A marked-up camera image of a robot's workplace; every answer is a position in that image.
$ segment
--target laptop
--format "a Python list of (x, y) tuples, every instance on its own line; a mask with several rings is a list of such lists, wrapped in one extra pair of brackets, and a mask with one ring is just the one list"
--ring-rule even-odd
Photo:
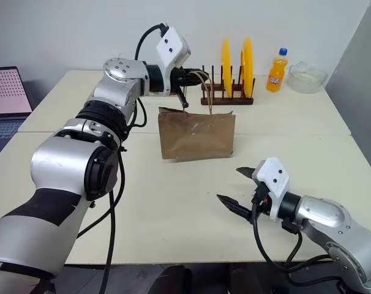
[(0, 67), (0, 152), (31, 112), (17, 67)]

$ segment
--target yellow plate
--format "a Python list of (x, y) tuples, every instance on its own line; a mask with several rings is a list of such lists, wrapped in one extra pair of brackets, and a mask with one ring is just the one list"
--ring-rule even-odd
[(232, 98), (232, 76), (230, 73), (230, 51), (228, 39), (225, 39), (222, 43), (221, 64), (223, 87), (227, 91), (228, 96)]
[(253, 64), (252, 64), (252, 44), (250, 38), (246, 38), (242, 45), (240, 64), (241, 64), (241, 77), (244, 80), (244, 93), (246, 97), (251, 98), (253, 86)]

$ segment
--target laptop keyboard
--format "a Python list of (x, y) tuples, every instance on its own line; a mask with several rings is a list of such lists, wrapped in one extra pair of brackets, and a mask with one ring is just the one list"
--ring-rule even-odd
[(22, 122), (0, 122), (0, 139), (10, 139), (17, 132)]

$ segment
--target floor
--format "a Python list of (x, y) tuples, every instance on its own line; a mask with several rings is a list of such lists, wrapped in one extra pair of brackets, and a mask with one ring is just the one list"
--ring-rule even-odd
[[(107, 286), (107, 294), (146, 294), (154, 280), (170, 265), (115, 265), (112, 266)], [(199, 263), (185, 265), (193, 272), (194, 294), (227, 294), (225, 273), (227, 264)], [(327, 282), (306, 288), (288, 285), (281, 274), (270, 268), (266, 263), (248, 263), (247, 268), (252, 270), (261, 281), (264, 291), (251, 294), (338, 294), (335, 282)], [(306, 281), (325, 275), (336, 274), (331, 264), (319, 264), (302, 269), (293, 276), (297, 281)], [(57, 294), (93, 294), (98, 293), (103, 271), (101, 269), (65, 266), (54, 280)], [(281, 292), (271, 292), (272, 286), (287, 288)]]

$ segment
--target orange soda bottle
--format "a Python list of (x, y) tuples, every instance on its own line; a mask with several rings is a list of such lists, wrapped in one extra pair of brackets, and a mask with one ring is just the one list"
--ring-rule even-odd
[(272, 62), (273, 65), (266, 86), (266, 89), (271, 92), (277, 92), (281, 87), (283, 76), (285, 75), (285, 66), (288, 64), (287, 53), (288, 50), (286, 48), (281, 48), (279, 50), (279, 56), (274, 58)]

